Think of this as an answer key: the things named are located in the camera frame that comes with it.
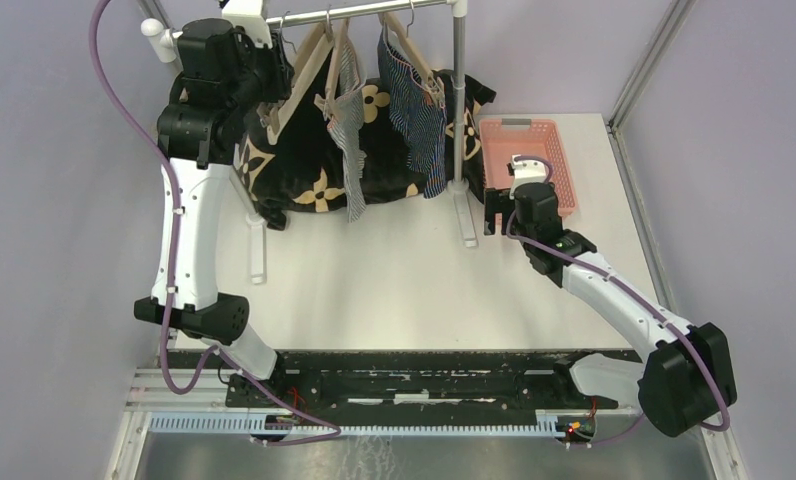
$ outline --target gray wall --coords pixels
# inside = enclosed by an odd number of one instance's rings
[[[681,313],[730,341],[740,448],[796,478],[796,1],[700,1],[624,131]]]
[[[0,479],[100,478],[157,330],[132,319],[159,252],[154,157],[98,86],[94,2],[0,2]],[[146,126],[170,74],[132,0],[104,17],[116,90]]]
[[[323,10],[377,0],[271,0],[269,14]],[[212,0],[161,0],[172,23],[218,15]],[[467,73],[499,92],[487,113],[599,112],[605,116],[670,0],[469,0]],[[409,12],[402,12],[409,22]],[[416,11],[410,37],[433,68],[451,68],[447,6]],[[287,29],[297,41],[310,27]],[[376,77],[377,17],[351,21],[351,38]],[[291,49],[287,48],[290,57]]]

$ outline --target black floral bag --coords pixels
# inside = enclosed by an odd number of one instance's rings
[[[316,94],[323,95],[329,61],[325,61],[276,145],[268,141],[266,128],[253,112],[246,118],[247,133],[240,148],[239,178],[250,193],[269,228],[284,230],[287,210],[328,212],[347,205],[343,188],[342,151],[327,131]],[[448,178],[454,175],[454,94],[452,72],[436,72],[445,85],[448,126],[445,163]],[[400,200],[424,191],[427,176],[407,167],[409,149],[389,121],[389,92],[379,79],[363,87],[365,123],[360,130],[360,149],[366,154],[361,187],[366,204]],[[483,198],[483,149],[474,115],[495,99],[495,92],[466,77],[465,163],[463,172],[475,196]]]

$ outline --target white table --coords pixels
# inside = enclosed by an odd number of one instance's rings
[[[579,231],[631,283],[654,289],[604,122],[557,122],[578,195],[565,226]],[[483,207],[472,198],[477,232]],[[480,235],[462,246],[451,197],[421,196],[347,212],[290,214],[269,231],[268,281],[248,278],[245,210],[229,189],[218,241],[218,285],[244,295],[250,323],[274,348],[321,350],[517,350],[628,348],[577,298],[534,272],[521,246]],[[180,335],[179,349],[204,348]]]

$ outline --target plastic basket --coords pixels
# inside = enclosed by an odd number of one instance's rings
[[[560,216],[565,218],[578,207],[575,187],[560,132],[553,120],[539,118],[484,118],[480,121],[483,145],[484,187],[509,189],[513,177],[507,170],[513,155],[535,155],[554,167],[554,190],[559,198]],[[496,220],[501,226],[501,218]]]

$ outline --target striped garment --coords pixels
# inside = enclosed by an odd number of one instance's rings
[[[441,94],[431,95],[422,86],[421,77],[401,52],[390,44],[389,31],[377,45],[380,78],[391,95],[389,119],[395,130],[404,136],[410,148],[407,165],[427,175],[425,198],[433,198],[445,190],[445,103]]]
[[[360,150],[360,129],[363,128],[363,86],[365,67],[357,57],[350,39],[344,42],[339,61],[339,85],[336,92],[336,112],[325,110],[327,131],[342,150],[345,196],[348,198],[348,221],[360,218],[366,210],[366,200],[360,179],[363,177],[366,154]]]

